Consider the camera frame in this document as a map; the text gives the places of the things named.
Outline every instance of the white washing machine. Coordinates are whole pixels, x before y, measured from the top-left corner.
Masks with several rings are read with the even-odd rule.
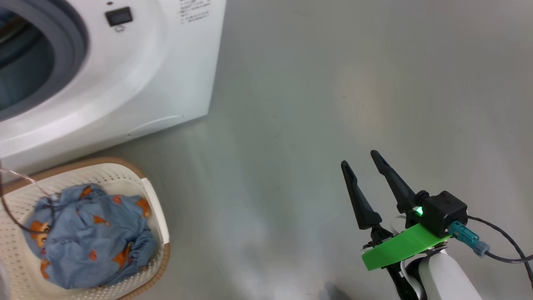
[[[0,162],[33,173],[207,114],[225,0],[0,0]]]

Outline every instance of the brown basket rim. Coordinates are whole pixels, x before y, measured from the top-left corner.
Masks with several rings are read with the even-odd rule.
[[[139,176],[139,178],[141,178],[141,179],[142,178],[146,178],[146,175],[144,175],[144,173],[141,170],[139,170],[136,166],[134,166],[131,163],[129,163],[129,162],[123,160],[123,159],[120,159],[118,157],[97,157],[97,158],[94,158],[94,159],[88,159],[88,160],[84,160],[84,161],[65,164],[65,165],[62,165],[62,166],[59,166],[59,167],[56,167],[56,168],[52,168],[52,169],[37,173],[35,175],[31,175],[31,177],[35,181],[40,181],[40,180],[43,180],[43,179],[46,179],[48,177],[52,177],[52,176],[55,176],[55,175],[58,175],[58,174],[61,174],[61,173],[65,173],[65,172],[68,172],[68,171],[72,171],[72,170],[76,170],[76,169],[80,169],[80,168],[84,168],[84,167],[90,167],[90,166],[96,165],[96,164],[103,164],[103,163],[114,163],[114,164],[123,165],[123,166],[129,168],[130,170],[132,170],[137,176]],[[9,194],[9,193],[11,193],[13,191],[16,191],[16,190],[18,190],[18,189],[20,189],[22,187],[25,187],[27,185],[30,185],[30,184],[31,184],[31,182],[29,180],[26,180],[26,179],[16,180],[15,182],[9,183],[4,188],[4,194]],[[164,244],[163,248],[164,248],[164,250],[163,250],[163,260],[161,261],[161,266],[159,266],[159,269],[157,270],[156,274],[154,274],[153,277],[150,278],[150,280],[148,282],[146,282],[145,284],[141,285],[140,287],[130,291],[126,295],[120,297],[118,300],[131,300],[131,299],[139,296],[141,293],[147,291],[151,287],[153,287],[156,284],[156,282],[159,281],[159,279],[161,279],[161,277],[165,273],[165,270],[167,268],[168,262],[170,260],[170,243]]]

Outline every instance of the white plastic basket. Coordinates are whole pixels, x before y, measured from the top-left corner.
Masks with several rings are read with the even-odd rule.
[[[168,229],[163,210],[152,184],[131,164],[105,157],[65,165],[32,176],[48,192],[61,192],[69,186],[95,183],[109,194],[142,195],[148,199],[152,214],[148,219],[159,249],[145,271],[111,287],[66,290],[46,281],[40,260],[31,252],[20,230],[7,213],[0,211],[0,259],[9,273],[9,289],[13,300],[47,299],[131,299],[152,287],[163,275],[170,256]],[[5,199],[13,216],[25,222],[43,196],[36,185],[17,181],[5,189]]]

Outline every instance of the crumpled laundry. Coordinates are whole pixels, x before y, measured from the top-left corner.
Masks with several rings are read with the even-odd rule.
[[[157,250],[140,196],[108,195],[98,185],[66,188],[58,200],[37,202],[24,232],[41,259],[43,277],[65,289],[111,286],[144,270]]]

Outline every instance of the blue cloth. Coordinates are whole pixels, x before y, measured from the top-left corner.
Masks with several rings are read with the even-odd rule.
[[[41,259],[43,277],[65,289],[118,283],[144,269],[157,250],[147,225],[148,201],[140,196],[107,195],[98,185],[66,188],[59,199],[37,202],[24,232]]]

